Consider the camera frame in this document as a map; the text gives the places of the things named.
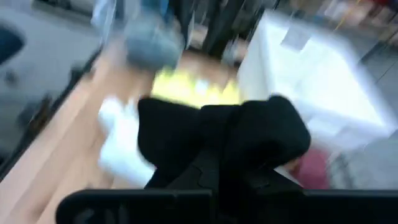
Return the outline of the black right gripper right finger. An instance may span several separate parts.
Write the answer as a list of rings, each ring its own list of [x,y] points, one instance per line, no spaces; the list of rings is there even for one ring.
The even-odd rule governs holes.
[[[221,190],[302,190],[303,187],[286,171],[274,169],[221,169]]]

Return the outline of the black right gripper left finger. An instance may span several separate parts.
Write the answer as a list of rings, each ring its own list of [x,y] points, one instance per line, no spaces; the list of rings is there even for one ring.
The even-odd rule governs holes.
[[[145,189],[218,190],[219,163],[212,155],[199,155],[174,180],[166,180],[165,175],[155,172]]]

